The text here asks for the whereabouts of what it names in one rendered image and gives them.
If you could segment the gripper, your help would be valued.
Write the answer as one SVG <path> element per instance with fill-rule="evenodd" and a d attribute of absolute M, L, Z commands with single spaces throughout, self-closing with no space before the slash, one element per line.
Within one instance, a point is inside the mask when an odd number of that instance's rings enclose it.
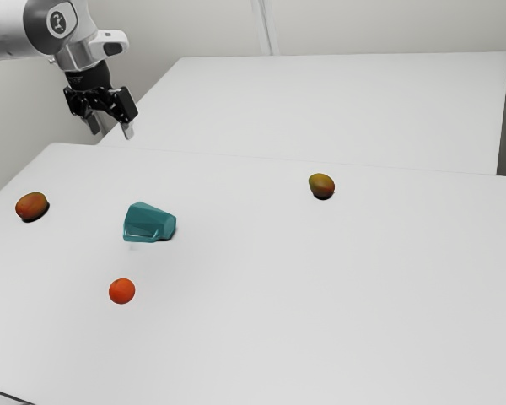
<path fill-rule="evenodd" d="M 120 124 L 126 140 L 134 136 L 133 122 L 138 109 L 127 87 L 113 89 L 106 61 L 83 71 L 65 72 L 67 87 L 63 90 L 71 113 L 81 116 L 93 135 L 101 132 L 94 111 L 104 111 Z"/>

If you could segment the teal faceted mug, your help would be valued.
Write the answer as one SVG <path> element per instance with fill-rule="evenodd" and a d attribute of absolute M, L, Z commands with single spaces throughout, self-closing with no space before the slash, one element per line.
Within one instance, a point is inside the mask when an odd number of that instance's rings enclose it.
<path fill-rule="evenodd" d="M 128 242 L 154 243 L 171 240 L 176 217 L 145 202 L 129 206 L 123 223 L 122 238 Z"/>

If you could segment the red-orange mango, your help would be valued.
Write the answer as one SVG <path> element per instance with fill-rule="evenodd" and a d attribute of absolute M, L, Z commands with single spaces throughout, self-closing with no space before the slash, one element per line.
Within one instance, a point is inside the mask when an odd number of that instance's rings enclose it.
<path fill-rule="evenodd" d="M 37 220 L 43 216 L 50 204 L 41 192 L 31 192 L 22 196 L 15 204 L 15 213 L 24 222 Z"/>

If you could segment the orange round fruit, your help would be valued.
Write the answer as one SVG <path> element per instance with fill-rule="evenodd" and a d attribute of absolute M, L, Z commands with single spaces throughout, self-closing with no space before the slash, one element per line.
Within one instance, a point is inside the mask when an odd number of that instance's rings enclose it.
<path fill-rule="evenodd" d="M 129 303 L 135 296 L 136 286 L 128 278 L 118 278 L 114 280 L 109 288 L 108 295 L 110 300 L 118 305 Z"/>

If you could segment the green-red mango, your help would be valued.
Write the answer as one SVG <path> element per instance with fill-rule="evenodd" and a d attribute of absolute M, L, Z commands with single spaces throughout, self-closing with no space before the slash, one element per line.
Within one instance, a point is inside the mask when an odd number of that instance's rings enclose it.
<path fill-rule="evenodd" d="M 335 182 L 326 174 L 315 173 L 308 179 L 310 191 L 320 200 L 330 199 L 336 190 Z"/>

